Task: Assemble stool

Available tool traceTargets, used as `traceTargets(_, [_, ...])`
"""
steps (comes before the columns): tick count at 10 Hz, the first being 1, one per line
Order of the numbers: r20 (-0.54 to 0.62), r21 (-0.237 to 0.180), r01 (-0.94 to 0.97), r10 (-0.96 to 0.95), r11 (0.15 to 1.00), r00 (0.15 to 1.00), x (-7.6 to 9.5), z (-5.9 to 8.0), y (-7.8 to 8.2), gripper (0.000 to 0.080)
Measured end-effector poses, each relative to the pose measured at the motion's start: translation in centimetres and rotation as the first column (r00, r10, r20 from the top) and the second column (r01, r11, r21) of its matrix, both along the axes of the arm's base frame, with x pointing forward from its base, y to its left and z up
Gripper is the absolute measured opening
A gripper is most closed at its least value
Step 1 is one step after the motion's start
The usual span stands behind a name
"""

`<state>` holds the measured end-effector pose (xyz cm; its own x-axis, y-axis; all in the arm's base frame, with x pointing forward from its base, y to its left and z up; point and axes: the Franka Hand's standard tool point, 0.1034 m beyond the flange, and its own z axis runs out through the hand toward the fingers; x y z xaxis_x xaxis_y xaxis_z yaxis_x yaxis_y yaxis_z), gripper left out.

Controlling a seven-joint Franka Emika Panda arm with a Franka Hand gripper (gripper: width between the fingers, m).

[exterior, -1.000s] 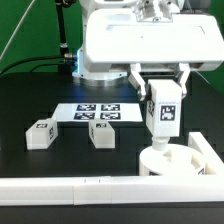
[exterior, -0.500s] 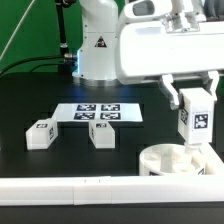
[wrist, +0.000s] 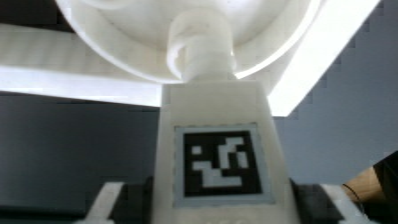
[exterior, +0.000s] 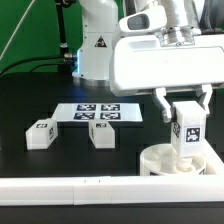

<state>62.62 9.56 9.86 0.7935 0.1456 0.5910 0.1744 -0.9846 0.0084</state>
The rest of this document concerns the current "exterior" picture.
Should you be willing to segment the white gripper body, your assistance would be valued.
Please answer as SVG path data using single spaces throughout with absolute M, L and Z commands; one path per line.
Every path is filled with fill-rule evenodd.
M 224 35 L 201 35 L 193 45 L 161 46 L 153 35 L 126 37 L 110 62 L 110 89 L 117 96 L 192 91 L 224 85 Z

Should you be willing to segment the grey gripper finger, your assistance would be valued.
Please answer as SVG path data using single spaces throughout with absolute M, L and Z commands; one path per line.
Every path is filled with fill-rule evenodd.
M 153 90 L 152 98 L 154 103 L 160 108 L 163 121 L 165 123 L 168 123 L 172 120 L 172 112 L 171 112 L 171 106 L 166 100 L 166 89 L 164 87 L 162 88 L 156 88 Z
M 211 84 L 201 85 L 196 90 L 199 97 L 199 105 L 205 110 L 206 114 L 210 114 L 209 103 L 212 97 L 213 89 Z

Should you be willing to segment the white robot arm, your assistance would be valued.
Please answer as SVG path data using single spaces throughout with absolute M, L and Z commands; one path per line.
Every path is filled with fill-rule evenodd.
M 134 12 L 118 17 L 114 0 L 79 0 L 83 43 L 74 79 L 109 85 L 117 96 L 151 94 L 163 119 L 172 119 L 165 96 L 195 91 L 208 110 L 214 88 L 224 85 L 224 0 L 133 0 Z

